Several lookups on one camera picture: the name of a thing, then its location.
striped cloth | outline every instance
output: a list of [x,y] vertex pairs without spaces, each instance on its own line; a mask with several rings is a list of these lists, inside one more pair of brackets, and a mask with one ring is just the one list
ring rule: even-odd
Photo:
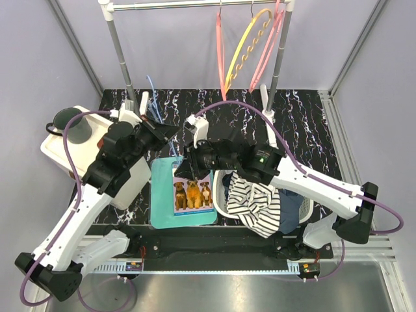
[[233,172],[229,185],[227,211],[264,238],[279,230],[279,190],[270,185],[247,182]]

dog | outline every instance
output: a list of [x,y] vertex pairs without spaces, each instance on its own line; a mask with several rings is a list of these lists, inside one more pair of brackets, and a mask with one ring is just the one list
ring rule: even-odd
[[174,183],[175,187],[175,209],[176,211],[182,209],[186,209],[188,205],[187,200],[187,193],[185,192],[185,189],[183,188],[184,182],[176,182]]
[[203,206],[209,206],[210,208],[213,207],[213,198],[211,196],[211,190],[209,189],[208,182],[201,182],[200,183],[201,187],[202,187],[202,205]]
[[202,194],[200,188],[198,187],[197,181],[188,181],[188,207],[193,209],[199,209],[202,207]]

mug handle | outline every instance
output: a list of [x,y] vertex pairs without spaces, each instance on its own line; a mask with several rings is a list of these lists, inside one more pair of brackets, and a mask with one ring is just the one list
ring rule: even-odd
[[52,131],[52,130],[50,130],[50,127],[52,127],[53,126],[53,122],[48,122],[47,124],[46,124],[46,131],[47,132],[49,132],[50,134],[52,134],[52,135],[57,135],[58,137],[60,136],[62,136],[62,133],[59,133],[59,132],[54,132],[54,131]]

gray wall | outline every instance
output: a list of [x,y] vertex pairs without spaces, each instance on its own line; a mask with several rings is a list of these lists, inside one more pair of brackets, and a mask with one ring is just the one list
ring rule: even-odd
[[65,107],[97,108],[98,95],[46,1],[2,1],[0,10],[0,292],[2,311],[24,311],[14,266],[53,229],[73,181],[40,151],[45,124]]
[[[414,0],[390,1],[335,100],[363,181],[380,187],[380,200],[397,210],[404,229],[391,235],[409,297],[416,307]],[[397,225],[376,210],[379,229]]]
[[[328,89],[375,2],[297,1],[279,87]],[[60,3],[103,86],[124,88],[116,53],[97,1],[60,0]],[[115,3],[134,1],[117,0]],[[253,11],[256,13],[263,7],[255,5]],[[149,74],[157,88],[218,88],[216,12],[218,7],[116,12],[114,19],[134,86],[147,88],[146,75]],[[250,5],[222,9],[226,70],[250,20]],[[267,36],[268,33],[256,47],[233,88],[248,88]],[[273,55],[261,83],[270,84],[274,58]]]

gray mug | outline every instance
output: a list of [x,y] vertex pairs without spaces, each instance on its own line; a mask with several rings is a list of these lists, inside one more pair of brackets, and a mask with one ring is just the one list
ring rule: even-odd
[[[53,122],[46,125],[46,131],[52,135],[58,135],[61,137],[68,122],[80,113],[82,112],[79,109],[73,107],[62,109],[53,118]],[[57,131],[49,129],[52,125],[57,128]],[[84,143],[91,137],[91,135],[92,128],[84,116],[76,119],[68,130],[68,140],[73,144]]]

